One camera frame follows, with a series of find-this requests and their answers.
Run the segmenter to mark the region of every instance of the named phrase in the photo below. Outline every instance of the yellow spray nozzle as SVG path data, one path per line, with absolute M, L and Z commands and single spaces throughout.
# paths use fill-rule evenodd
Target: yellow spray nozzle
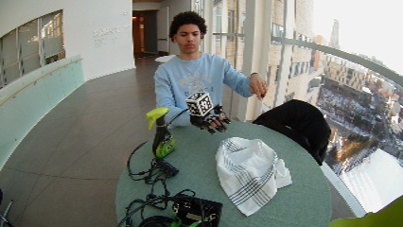
M 167 107 L 158 107 L 158 108 L 153 109 L 151 111 L 149 111 L 149 112 L 146 113 L 146 117 L 147 117 L 147 119 L 150 119 L 150 122 L 149 122 L 149 130 L 151 129 L 155 120 L 157 120 L 161 116 L 163 116 L 167 112 L 169 112 Z

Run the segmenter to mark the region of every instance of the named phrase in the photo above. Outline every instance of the green spray bottle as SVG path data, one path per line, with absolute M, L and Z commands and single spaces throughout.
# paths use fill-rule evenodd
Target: green spray bottle
M 163 116 L 169 112 L 166 107 L 158 107 L 146 113 L 149 130 L 155 122 L 153 153 L 157 159 L 165 158 L 175 150 L 175 139 L 167 131 Z

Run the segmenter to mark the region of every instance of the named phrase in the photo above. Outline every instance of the black and white cube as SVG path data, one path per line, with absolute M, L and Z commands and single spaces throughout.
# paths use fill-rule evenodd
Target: black and white cube
M 195 116 L 204 116 L 212 110 L 212 103 L 208 93 L 194 93 L 186 98 L 188 112 Z

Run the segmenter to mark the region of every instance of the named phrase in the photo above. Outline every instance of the light blue sweater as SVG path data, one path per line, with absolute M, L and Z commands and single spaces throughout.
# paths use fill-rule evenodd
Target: light blue sweater
M 200 53 L 196 60 L 184 61 L 174 56 L 154 72 L 155 107 L 165 106 L 169 112 L 165 122 L 187 109 L 184 99 L 195 92 L 207 92 L 212 106 L 222 105 L 223 84 L 240 96 L 248 97 L 248 77 L 236 71 L 228 61 L 218 56 Z M 190 125 L 188 111 L 172 121 L 174 126 Z

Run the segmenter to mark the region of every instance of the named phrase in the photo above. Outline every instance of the round table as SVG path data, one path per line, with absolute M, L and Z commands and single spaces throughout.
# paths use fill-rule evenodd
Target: round table
M 327 226 L 331 218 L 329 189 L 320 167 L 308 152 L 288 137 L 268 128 L 244 122 L 231 122 L 224 132 L 210 134 L 194 126 L 170 130 L 176 140 L 175 151 L 165 158 L 178 169 L 175 177 L 166 180 L 167 190 L 175 195 L 183 189 L 191 189 L 196 197 L 223 204 L 219 226 Z M 216 175 L 215 153 L 220 141 L 230 137 L 260 139 L 274 149 L 279 159 L 290 170 L 292 184 L 278 189 L 268 203 L 246 217 L 231 203 L 220 187 Z M 130 157 L 133 173 L 146 171 L 151 165 L 153 140 Z M 151 186 L 134 181 L 125 168 L 115 191 L 117 219 L 126 215 L 126 207 L 135 199 L 145 200 Z M 163 195 L 162 185 L 154 187 L 154 194 Z M 154 215 L 171 217 L 170 207 L 161 211 L 145 208 L 145 218 Z M 134 225 L 141 222 L 139 212 L 133 215 Z

